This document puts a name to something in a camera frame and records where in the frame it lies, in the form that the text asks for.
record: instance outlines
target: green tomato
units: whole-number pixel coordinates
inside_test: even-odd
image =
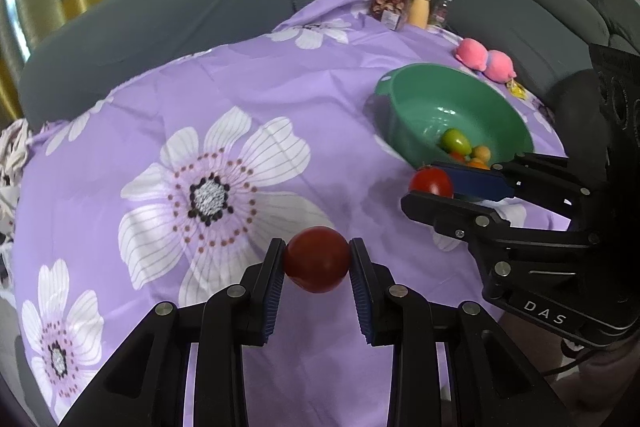
[[[458,129],[447,129],[440,138],[440,147],[448,153],[458,153],[463,156],[471,154],[471,143]]]

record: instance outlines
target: flower center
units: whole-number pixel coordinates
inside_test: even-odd
[[[66,370],[66,349],[62,349],[58,341],[49,344],[49,354],[51,357],[51,367],[56,372],[58,378],[63,378],[67,374]]]
[[[191,209],[188,216],[199,217],[208,227],[212,222],[222,219],[225,210],[233,214],[234,208],[227,202],[230,188],[228,184],[222,184],[220,176],[213,172],[208,179],[202,178],[200,183],[191,185],[189,188]]]

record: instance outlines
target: bolt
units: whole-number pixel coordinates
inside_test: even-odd
[[[164,317],[174,311],[174,305],[171,304],[171,302],[161,302],[156,306],[154,311],[156,312],[156,315]]]
[[[467,315],[478,315],[481,309],[480,304],[477,302],[467,301],[462,304],[462,311]]]
[[[476,225],[478,227],[488,227],[489,226],[489,218],[486,216],[478,216],[476,217]]]
[[[498,261],[494,266],[494,271],[500,277],[507,277],[511,273],[511,265],[507,261]]]
[[[234,284],[233,286],[229,286],[229,288],[226,289],[226,294],[229,297],[233,298],[242,297],[245,292],[246,290],[244,289],[244,286],[240,284]]]
[[[394,297],[406,297],[409,295],[409,290],[406,286],[402,286],[401,284],[394,284],[393,286],[389,286],[389,293]]]

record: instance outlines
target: purple bedsheet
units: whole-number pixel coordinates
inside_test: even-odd
[[[389,31],[364,15],[368,1],[316,0],[270,35],[142,74],[34,139],[15,292],[57,420],[158,301],[204,301],[239,282],[271,237],[312,225],[363,237],[373,261],[431,301],[482,301],[466,246],[400,211],[412,169],[364,110],[390,70],[459,68],[458,38]],[[535,100],[490,85],[526,120],[537,152],[563,154]],[[517,227],[567,226],[521,201],[494,205]],[[360,334],[348,280],[325,295],[287,280],[269,344],[244,350],[250,424],[382,427],[391,355]],[[442,364],[441,375],[444,386]]]

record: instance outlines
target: pink plush toy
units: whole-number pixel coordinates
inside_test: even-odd
[[[513,62],[506,54],[491,50],[488,55],[484,76],[489,80],[498,84],[506,84],[516,77],[516,73],[513,71]]]
[[[456,58],[470,70],[484,71],[489,53],[480,42],[462,39],[456,49]]]

